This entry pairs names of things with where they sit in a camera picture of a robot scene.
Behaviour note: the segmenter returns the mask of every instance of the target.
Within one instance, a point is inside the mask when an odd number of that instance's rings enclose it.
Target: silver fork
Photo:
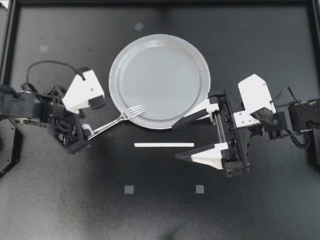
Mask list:
[[[114,125],[116,125],[122,121],[130,120],[140,114],[143,114],[145,111],[146,111],[146,109],[143,105],[137,105],[137,106],[127,108],[126,110],[124,110],[121,113],[121,115],[117,119],[113,120],[112,122],[107,123],[106,125],[103,125],[101,127],[98,127],[97,129],[93,130],[93,134],[88,137],[88,140],[93,139],[97,135],[103,133],[105,130],[113,127]]]

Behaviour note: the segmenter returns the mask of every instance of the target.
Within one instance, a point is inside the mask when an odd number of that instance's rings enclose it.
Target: black table surface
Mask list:
[[[0,10],[0,37],[6,11]],[[140,31],[134,29],[143,24]],[[93,127],[113,120],[108,77],[117,54],[150,34],[170,34],[193,44],[206,59],[212,90],[256,73],[275,96],[289,85],[302,100],[318,98],[319,79],[307,10],[295,6],[26,7],[21,11],[11,85],[27,67],[58,60],[94,69],[107,105],[86,110]],[[55,65],[32,70],[44,91],[68,87],[73,73]],[[291,100],[285,94],[279,102]],[[318,239],[320,172],[290,139],[256,137],[250,172],[226,178],[214,168],[175,159],[182,148],[134,148],[136,142],[217,142],[212,126],[148,130],[119,124],[93,147],[68,155],[35,126],[24,134],[21,160],[0,179],[3,240],[230,240]],[[134,185],[134,194],[124,194]],[[204,186],[204,194],[195,193]]]

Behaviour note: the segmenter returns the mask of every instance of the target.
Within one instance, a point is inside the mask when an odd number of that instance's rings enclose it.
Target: white plastic plate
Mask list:
[[[122,112],[144,105],[131,121],[149,129],[169,129],[207,98],[210,72],[189,42],[154,34],[135,40],[115,58],[109,75],[111,98]]]

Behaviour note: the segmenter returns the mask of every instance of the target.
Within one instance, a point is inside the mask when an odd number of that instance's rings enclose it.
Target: fork handle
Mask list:
[[[123,119],[121,117],[117,118],[116,120],[113,120],[109,123],[107,123],[106,125],[103,125],[101,127],[98,127],[97,129],[93,130],[93,135],[88,137],[88,140],[93,139],[94,137],[98,136],[99,134],[103,133],[105,130],[113,127],[114,125],[117,125],[118,123],[120,123]]]

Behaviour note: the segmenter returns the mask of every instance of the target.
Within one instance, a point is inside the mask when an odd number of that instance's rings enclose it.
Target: black cable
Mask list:
[[[64,63],[64,62],[61,62],[61,61],[54,61],[54,60],[43,60],[43,61],[36,61],[34,63],[32,63],[28,69],[27,69],[27,72],[26,72],[26,83],[29,83],[29,74],[30,74],[30,70],[37,66],[37,65],[40,65],[40,64],[58,64],[58,65],[62,65],[62,66],[66,66],[70,69],[72,69],[74,71],[75,74],[79,75],[83,81],[85,81],[85,77],[80,73],[78,72],[73,66],[67,64],[67,63]]]
[[[287,128],[284,128],[283,130],[285,130],[292,142],[294,143],[294,145],[296,145],[299,149],[307,149],[310,147],[310,144],[311,144],[311,141],[310,141],[310,137],[309,137],[309,134],[308,133],[305,133],[304,136],[305,136],[305,143],[301,143],[298,141],[298,139],[295,137],[294,133],[292,133],[289,129]]]
[[[275,96],[275,98],[273,98],[273,99],[270,101],[270,103],[274,103],[278,98],[281,97],[282,94],[284,94],[284,92],[285,92],[286,90],[288,90],[288,91],[290,92],[291,96],[293,97],[293,99],[295,100],[296,103],[300,104],[300,105],[301,105],[302,107],[304,107],[305,109],[310,110],[310,108],[309,108],[308,106],[304,105],[300,100],[298,100],[298,99],[295,97],[294,93],[292,92],[292,90],[291,90],[291,88],[290,88],[289,86],[285,86],[285,87]]]
[[[72,69],[74,71],[74,73],[76,75],[79,75],[82,80],[86,80],[85,77],[83,76],[82,73],[78,72],[73,66],[67,64],[67,63],[64,63],[64,62],[60,62],[60,61],[55,61],[55,60],[43,60],[43,61],[36,61],[34,62],[33,64],[31,64],[28,69],[27,69],[27,72],[26,72],[26,80],[25,80],[25,83],[21,85],[21,88],[22,90],[24,91],[30,91],[31,93],[33,93],[34,95],[37,96],[37,98],[40,100],[40,101],[43,101],[43,98],[53,98],[53,96],[49,96],[49,95],[44,95],[44,94],[40,94],[37,89],[35,88],[34,85],[32,85],[29,81],[29,75],[30,75],[30,71],[33,67],[37,66],[37,65],[40,65],[40,64],[47,64],[47,63],[51,63],[51,64],[57,64],[57,65],[62,65],[62,66],[66,66],[70,69]]]

